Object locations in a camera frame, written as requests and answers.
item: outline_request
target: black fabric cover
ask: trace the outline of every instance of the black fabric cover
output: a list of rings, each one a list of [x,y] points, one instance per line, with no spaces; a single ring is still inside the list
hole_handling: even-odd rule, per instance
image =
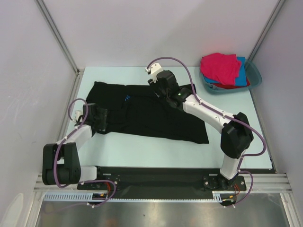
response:
[[[191,89],[190,85],[182,86]],[[204,121],[170,107],[150,86],[95,82],[86,100],[109,110],[106,131],[209,143]]]

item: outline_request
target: pink cloth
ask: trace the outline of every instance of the pink cloth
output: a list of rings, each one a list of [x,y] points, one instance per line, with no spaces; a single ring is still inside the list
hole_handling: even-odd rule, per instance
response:
[[[236,54],[213,53],[201,59],[200,71],[205,77],[223,85],[235,85],[240,67],[241,61],[237,60]]]

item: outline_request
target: white wall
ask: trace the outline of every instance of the white wall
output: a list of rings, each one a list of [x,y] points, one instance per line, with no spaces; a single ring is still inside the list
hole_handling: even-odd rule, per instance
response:
[[[303,213],[303,1],[285,4],[254,62],[263,83],[253,90],[274,163],[287,173]]]
[[[78,67],[248,57],[277,0],[45,0]],[[164,62],[163,65],[175,65]]]
[[[75,75],[33,0],[0,1],[0,31],[0,222],[23,193],[21,224]]]

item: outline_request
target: white table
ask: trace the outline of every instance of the white table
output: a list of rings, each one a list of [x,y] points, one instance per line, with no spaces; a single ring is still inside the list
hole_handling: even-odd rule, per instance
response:
[[[179,85],[189,84],[186,71],[182,67],[164,67],[171,70]],[[207,93],[201,81],[198,67],[189,67],[197,94],[205,101],[230,113],[243,112],[250,125],[261,132],[257,114],[249,91],[211,95]],[[144,67],[87,67],[77,94],[86,99],[95,81],[124,85],[147,85],[150,77]],[[74,110],[82,109],[78,101]],[[195,144],[188,141],[144,137],[111,132],[107,135],[95,134],[79,150],[81,165],[89,166],[127,166],[127,167],[185,167],[220,168],[224,153],[220,148],[221,135],[206,123],[209,144]],[[247,153],[259,153],[262,142],[254,135]],[[259,157],[246,157],[242,168],[271,169],[268,152]]]

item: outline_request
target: floor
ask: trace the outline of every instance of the floor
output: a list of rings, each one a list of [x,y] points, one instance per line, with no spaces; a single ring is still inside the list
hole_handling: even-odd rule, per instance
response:
[[[109,202],[92,209],[43,202],[36,227],[288,227],[280,194],[251,194],[234,208],[219,203]]]
[[[165,67],[171,70],[179,85],[189,83],[186,71],[182,67]],[[250,125],[261,132],[258,117],[249,91],[226,95],[211,95],[202,85],[198,67],[189,67],[196,85],[197,94],[205,101],[230,113],[243,112]],[[86,98],[94,81],[112,84],[147,85],[150,77],[144,67],[87,67],[77,94]],[[82,109],[77,102],[74,110]],[[206,124],[210,144],[195,144],[162,138],[151,138],[111,132],[107,135],[96,134],[79,150],[81,165],[89,166],[127,166],[127,167],[183,167],[183,168],[220,168],[223,152],[220,148],[221,135]],[[255,136],[247,153],[258,153],[263,146]],[[271,169],[268,153],[259,157],[247,157],[242,168]]]

